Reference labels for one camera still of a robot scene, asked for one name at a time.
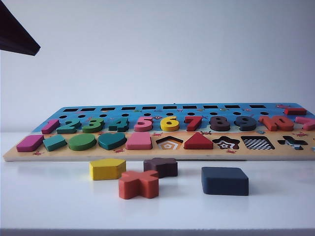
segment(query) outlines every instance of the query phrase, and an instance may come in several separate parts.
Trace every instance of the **checkered pattern slot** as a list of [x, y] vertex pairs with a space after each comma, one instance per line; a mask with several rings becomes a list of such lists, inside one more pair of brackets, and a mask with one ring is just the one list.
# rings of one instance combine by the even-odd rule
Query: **checkered pattern slot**
[[267, 137], [243, 136], [241, 138], [248, 149], [275, 149], [275, 147], [271, 144]]

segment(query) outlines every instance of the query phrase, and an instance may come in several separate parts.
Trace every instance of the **red triangle block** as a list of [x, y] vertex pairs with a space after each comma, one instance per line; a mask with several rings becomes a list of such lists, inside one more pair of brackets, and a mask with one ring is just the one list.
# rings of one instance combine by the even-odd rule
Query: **red triangle block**
[[184, 143], [184, 149], [213, 149], [213, 142], [202, 134], [195, 133]]

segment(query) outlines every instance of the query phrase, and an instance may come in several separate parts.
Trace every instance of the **rectangular slot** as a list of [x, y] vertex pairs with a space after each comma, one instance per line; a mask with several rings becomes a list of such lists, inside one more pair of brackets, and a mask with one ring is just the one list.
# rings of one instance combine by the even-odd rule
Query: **rectangular slot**
[[100, 109], [101, 111], [113, 111], [115, 110], [116, 107], [104, 107], [102, 109]]
[[154, 110], [157, 107], [142, 107], [143, 110]]
[[81, 112], [91, 112], [94, 110], [95, 110], [95, 108], [83, 108], [83, 109], [81, 109]]
[[76, 112], [78, 108], [65, 109], [63, 112]]
[[183, 106], [183, 109], [197, 109], [197, 106]]
[[204, 109], [217, 109], [218, 106], [215, 106], [215, 105], [204, 105], [203, 108]]
[[250, 105], [251, 108], [266, 108], [264, 105]]
[[225, 108], [240, 108], [239, 105], [225, 105]]
[[164, 106], [163, 109], [177, 109], [177, 106]]
[[125, 110], [135, 110], [136, 107], [123, 107], [122, 108], [122, 111], [125, 111]]

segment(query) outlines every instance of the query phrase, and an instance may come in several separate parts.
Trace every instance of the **white wall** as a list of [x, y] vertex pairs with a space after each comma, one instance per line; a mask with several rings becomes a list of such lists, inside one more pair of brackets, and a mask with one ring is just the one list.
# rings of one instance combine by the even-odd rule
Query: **white wall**
[[315, 113], [314, 0], [3, 0], [42, 47], [1, 52], [1, 130], [63, 106], [296, 102]]

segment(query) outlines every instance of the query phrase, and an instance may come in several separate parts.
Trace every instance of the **dark overhanging object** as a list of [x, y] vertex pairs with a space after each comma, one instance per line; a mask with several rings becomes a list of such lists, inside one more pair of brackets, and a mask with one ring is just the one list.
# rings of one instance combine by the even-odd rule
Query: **dark overhanging object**
[[35, 56], [40, 46], [0, 0], [0, 50]]

